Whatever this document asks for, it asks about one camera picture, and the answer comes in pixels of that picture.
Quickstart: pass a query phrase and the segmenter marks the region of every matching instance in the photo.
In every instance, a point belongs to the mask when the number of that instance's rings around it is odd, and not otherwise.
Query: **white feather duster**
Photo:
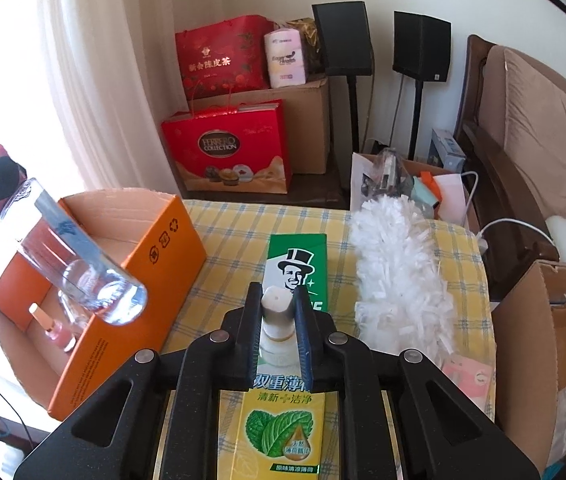
[[[360,339],[391,354],[419,349],[441,367],[454,352],[456,314],[419,208],[406,196],[365,202],[352,215],[349,241],[359,258]]]

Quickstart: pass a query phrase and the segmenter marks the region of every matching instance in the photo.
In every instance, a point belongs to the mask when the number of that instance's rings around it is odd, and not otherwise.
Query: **red object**
[[[439,184],[434,180],[434,177],[429,171],[421,172],[421,182],[432,192],[432,194],[437,198],[439,203],[443,200],[443,195],[441,194],[441,189],[439,189]]]
[[[274,30],[263,16],[176,34],[176,51],[188,99],[269,88],[263,36]]]
[[[181,112],[161,128],[190,191],[287,193],[283,101]]]

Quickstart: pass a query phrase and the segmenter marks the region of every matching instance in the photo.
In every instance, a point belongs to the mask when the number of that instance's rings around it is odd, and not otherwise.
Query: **darlie toothpaste box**
[[[263,290],[305,285],[327,312],[325,234],[272,235]],[[231,480],[318,478],[325,394],[310,394],[298,361],[277,368],[259,358],[254,387],[243,397]]]

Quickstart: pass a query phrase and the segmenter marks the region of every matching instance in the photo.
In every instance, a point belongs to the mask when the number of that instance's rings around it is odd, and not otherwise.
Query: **black pole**
[[[359,153],[359,105],[357,102],[357,77],[355,75],[346,76],[348,80],[349,94],[349,122],[352,128],[352,153]]]
[[[412,133],[410,134],[410,150],[407,158],[414,160],[416,149],[416,137],[419,135],[419,118],[421,117],[421,99],[423,98],[423,81],[418,79],[414,82],[416,92],[414,93],[414,115],[412,116]]]

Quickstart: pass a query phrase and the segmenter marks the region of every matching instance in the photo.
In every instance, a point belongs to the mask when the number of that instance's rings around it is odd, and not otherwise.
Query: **speaker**
[[[451,34],[450,22],[395,10],[392,69],[418,81],[447,81]]]
[[[326,75],[372,75],[365,2],[312,6]]]

